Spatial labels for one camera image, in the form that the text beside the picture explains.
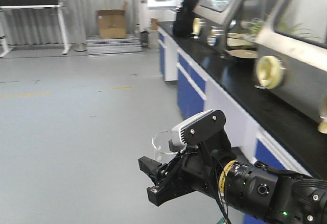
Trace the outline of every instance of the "black countertop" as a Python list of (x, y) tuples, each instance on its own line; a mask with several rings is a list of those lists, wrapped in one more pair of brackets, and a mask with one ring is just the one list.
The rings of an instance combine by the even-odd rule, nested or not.
[(255, 88), (253, 60), (221, 58), (197, 39), (174, 37), (173, 22), (158, 24), (313, 177), (327, 180), (327, 135), (279, 97)]

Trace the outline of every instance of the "yellow tape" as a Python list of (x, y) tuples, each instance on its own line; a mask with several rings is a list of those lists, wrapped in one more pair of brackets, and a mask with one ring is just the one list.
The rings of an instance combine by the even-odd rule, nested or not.
[(0, 95), (0, 98), (13, 98), (13, 97), (26, 97), (29, 98), (35, 95), (50, 95), (52, 92), (43, 92), (43, 93), (27, 93), (27, 94), (15, 94), (15, 95)]
[(223, 172), (220, 175), (218, 185), (219, 185), (219, 190), (222, 194), (224, 194), (224, 190), (225, 190), (226, 176), (235, 162), (236, 162), (236, 160), (233, 160), (233, 161), (230, 161), (228, 164), (226, 164)]
[(131, 86), (125, 86), (125, 87), (115, 87), (115, 88), (111, 88), (110, 90), (121, 90), (121, 89), (131, 89)]

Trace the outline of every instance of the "cardboard box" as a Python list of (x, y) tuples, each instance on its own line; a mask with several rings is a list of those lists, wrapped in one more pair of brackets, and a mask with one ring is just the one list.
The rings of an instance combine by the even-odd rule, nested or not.
[(151, 19), (151, 29), (153, 30), (158, 30), (158, 19), (157, 18), (152, 18)]
[(126, 38), (125, 12), (128, 3), (125, 2), (122, 10), (97, 11), (99, 34), (102, 39)]

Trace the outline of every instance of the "black bag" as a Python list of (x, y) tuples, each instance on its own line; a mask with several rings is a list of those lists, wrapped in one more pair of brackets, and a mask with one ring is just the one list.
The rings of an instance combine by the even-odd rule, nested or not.
[(193, 31), (194, 8), (199, 0), (184, 0), (180, 11), (176, 14), (173, 33), (177, 37), (189, 37)]

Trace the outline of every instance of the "yellow glove port ring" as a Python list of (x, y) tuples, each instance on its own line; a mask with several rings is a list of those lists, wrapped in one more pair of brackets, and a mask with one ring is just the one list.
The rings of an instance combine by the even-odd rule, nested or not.
[(201, 20), (200, 18), (196, 17), (193, 20), (193, 33), (194, 35), (198, 36), (201, 31)]
[(274, 56), (263, 56), (256, 65), (256, 76), (261, 86), (273, 89), (281, 84), (285, 69), (280, 59)]
[(327, 97), (323, 100), (320, 108), (320, 117), (323, 121), (318, 126), (318, 131), (320, 133), (327, 134)]

